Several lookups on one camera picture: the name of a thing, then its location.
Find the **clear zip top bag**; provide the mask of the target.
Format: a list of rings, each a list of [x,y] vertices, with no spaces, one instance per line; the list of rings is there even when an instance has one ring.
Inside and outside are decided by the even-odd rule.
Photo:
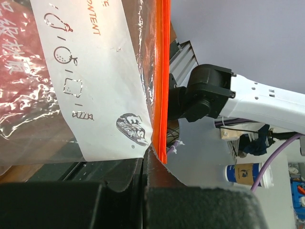
[[[60,112],[0,135],[1,165],[166,162],[170,1],[29,2]]]

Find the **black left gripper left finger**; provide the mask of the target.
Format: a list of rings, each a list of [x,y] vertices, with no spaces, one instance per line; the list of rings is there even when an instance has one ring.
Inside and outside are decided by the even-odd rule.
[[[2,229],[140,229],[140,177],[125,161],[107,179],[0,186]]]

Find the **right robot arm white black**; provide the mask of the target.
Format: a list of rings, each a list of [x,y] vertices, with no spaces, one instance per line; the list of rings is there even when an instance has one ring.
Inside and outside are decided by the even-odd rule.
[[[234,74],[231,69],[201,64],[187,86],[169,90],[168,120],[234,117],[305,133],[304,94],[269,86]]]

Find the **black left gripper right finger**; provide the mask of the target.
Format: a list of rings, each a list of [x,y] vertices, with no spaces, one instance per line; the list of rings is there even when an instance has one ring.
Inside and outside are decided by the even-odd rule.
[[[153,147],[144,156],[145,229],[266,229],[259,201],[237,187],[188,187],[158,159]]]

